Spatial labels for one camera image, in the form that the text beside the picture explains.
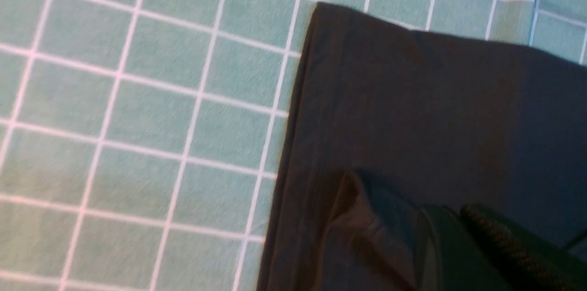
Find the checkered pattern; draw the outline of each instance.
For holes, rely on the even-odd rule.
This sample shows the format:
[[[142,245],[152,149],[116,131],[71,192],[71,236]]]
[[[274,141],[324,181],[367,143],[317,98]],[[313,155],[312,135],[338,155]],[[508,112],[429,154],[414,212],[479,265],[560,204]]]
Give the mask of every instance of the checkered pattern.
[[[318,0],[0,0],[0,289],[250,291]],[[324,0],[587,64],[587,0]]]

